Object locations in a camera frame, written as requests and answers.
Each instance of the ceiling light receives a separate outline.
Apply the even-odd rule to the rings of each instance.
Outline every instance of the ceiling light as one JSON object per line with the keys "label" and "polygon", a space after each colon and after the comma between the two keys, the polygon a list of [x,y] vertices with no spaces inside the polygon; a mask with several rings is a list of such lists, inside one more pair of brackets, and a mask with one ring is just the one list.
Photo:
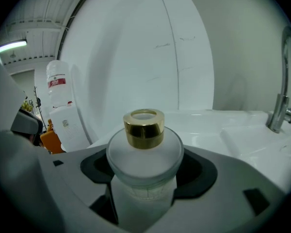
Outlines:
{"label": "ceiling light", "polygon": [[7,51],[9,49],[18,48],[18,47],[22,47],[22,46],[25,46],[25,45],[27,45],[27,41],[26,40],[10,42],[8,44],[0,46],[0,53],[3,52],[3,51]]}

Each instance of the ceiling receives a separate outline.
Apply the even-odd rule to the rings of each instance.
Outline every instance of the ceiling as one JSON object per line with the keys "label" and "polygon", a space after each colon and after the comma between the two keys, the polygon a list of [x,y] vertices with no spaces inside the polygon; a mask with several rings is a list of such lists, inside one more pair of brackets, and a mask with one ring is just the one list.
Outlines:
{"label": "ceiling", "polygon": [[20,0],[0,28],[0,46],[26,39],[27,46],[0,53],[3,64],[57,58],[67,24],[81,0]]}

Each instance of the metal tap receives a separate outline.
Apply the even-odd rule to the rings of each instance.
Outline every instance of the metal tap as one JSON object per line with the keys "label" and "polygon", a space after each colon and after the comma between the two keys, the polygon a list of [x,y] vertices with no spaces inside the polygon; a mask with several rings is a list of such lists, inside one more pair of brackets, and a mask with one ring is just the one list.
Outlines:
{"label": "metal tap", "polygon": [[291,108],[288,108],[288,40],[291,38],[291,27],[287,26],[282,32],[281,57],[282,57],[282,84],[281,93],[277,95],[274,113],[267,127],[275,133],[280,132],[284,120],[291,123]]}

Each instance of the wall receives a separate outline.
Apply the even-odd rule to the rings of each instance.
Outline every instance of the wall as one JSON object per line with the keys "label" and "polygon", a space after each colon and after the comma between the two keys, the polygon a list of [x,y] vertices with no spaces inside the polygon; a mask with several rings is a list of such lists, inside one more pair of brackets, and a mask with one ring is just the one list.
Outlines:
{"label": "wall", "polygon": [[11,75],[34,70],[34,85],[37,87],[37,96],[41,100],[42,117],[46,126],[48,125],[48,119],[50,119],[49,112],[52,109],[48,94],[46,68],[48,63],[52,60],[54,60],[53,57],[43,58],[42,60],[32,59],[22,61],[22,63],[24,63],[23,65],[20,65],[20,63],[12,63],[5,66]]}
{"label": "wall", "polygon": [[34,95],[34,70],[25,71],[18,74],[11,75],[16,84],[23,90],[28,97],[27,100],[35,102]]}
{"label": "wall", "polygon": [[87,0],[60,59],[92,142],[135,109],[212,108],[210,44],[191,0]]}
{"label": "wall", "polygon": [[[288,25],[280,8],[273,0],[192,1],[210,40],[213,108],[273,110],[281,88],[281,33]],[[291,42],[289,62],[291,98]]]}

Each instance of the white countertop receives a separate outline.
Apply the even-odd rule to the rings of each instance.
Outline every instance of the white countertop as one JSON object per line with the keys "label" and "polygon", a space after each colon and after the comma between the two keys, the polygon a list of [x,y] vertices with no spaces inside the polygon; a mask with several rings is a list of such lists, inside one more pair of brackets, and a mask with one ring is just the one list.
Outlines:
{"label": "white countertop", "polygon": [[[165,126],[184,145],[199,147],[243,160],[265,175],[282,191],[291,191],[291,124],[280,133],[266,127],[268,114],[250,111],[164,112]],[[118,125],[90,147],[107,144],[124,125]]]}

